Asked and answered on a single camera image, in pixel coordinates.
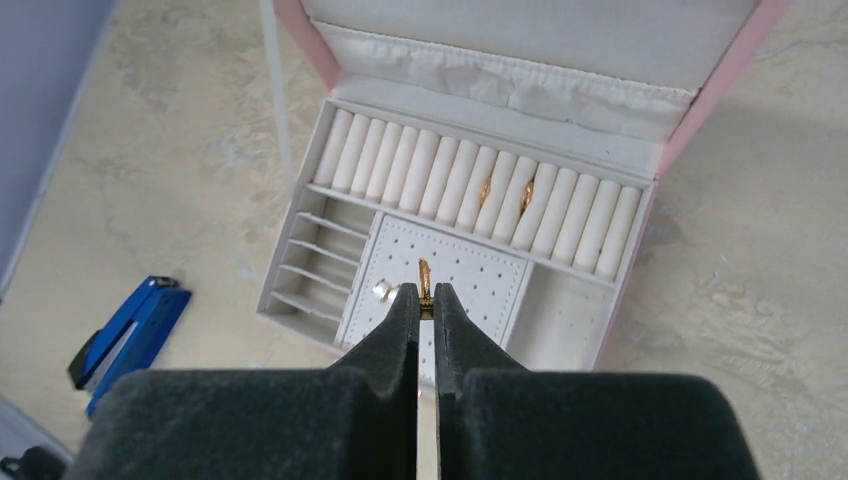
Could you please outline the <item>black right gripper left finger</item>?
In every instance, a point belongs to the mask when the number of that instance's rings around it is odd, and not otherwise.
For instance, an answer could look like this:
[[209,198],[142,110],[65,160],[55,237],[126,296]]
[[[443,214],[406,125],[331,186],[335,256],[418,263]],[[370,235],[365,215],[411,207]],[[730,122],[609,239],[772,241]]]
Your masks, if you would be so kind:
[[420,302],[323,369],[145,370],[101,401],[70,479],[412,479]]

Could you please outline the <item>pink jewelry box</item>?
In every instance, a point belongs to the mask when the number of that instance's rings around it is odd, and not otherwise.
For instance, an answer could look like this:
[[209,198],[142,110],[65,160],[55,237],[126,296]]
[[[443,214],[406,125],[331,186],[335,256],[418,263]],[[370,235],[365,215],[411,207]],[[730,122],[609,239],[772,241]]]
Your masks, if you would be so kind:
[[326,86],[258,299],[342,353],[451,284],[524,366],[597,362],[657,184],[785,1],[264,1]]

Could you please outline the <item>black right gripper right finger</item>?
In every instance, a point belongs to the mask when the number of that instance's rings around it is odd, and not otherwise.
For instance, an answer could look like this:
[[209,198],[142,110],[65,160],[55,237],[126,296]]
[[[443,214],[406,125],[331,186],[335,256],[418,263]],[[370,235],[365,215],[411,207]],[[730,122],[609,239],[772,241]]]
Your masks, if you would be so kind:
[[434,293],[444,479],[756,479],[721,391],[693,375],[535,372]]

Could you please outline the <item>gold earring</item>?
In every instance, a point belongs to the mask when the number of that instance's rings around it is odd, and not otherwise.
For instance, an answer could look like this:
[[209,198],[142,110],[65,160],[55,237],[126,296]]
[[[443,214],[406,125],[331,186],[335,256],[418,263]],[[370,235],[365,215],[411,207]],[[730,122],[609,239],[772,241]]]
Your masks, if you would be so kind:
[[380,303],[392,303],[397,295],[398,286],[383,278],[375,283],[372,293]]

